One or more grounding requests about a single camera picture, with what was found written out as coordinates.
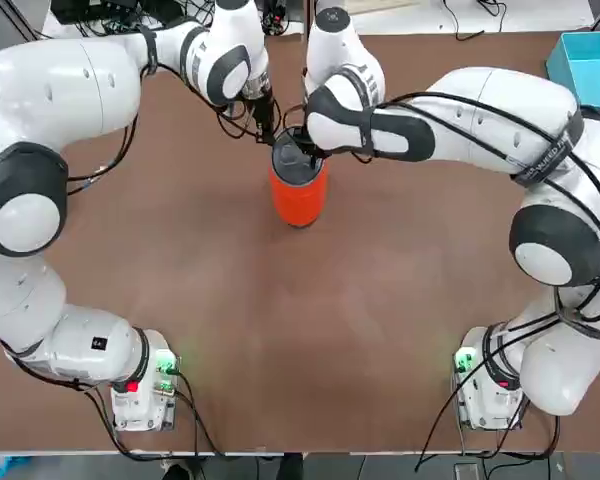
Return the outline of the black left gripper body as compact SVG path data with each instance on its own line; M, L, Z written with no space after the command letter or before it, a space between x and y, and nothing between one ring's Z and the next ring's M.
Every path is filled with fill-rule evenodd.
M277 103L272 94L265 94L253 100L252 110L259 133L274 133L277 130Z

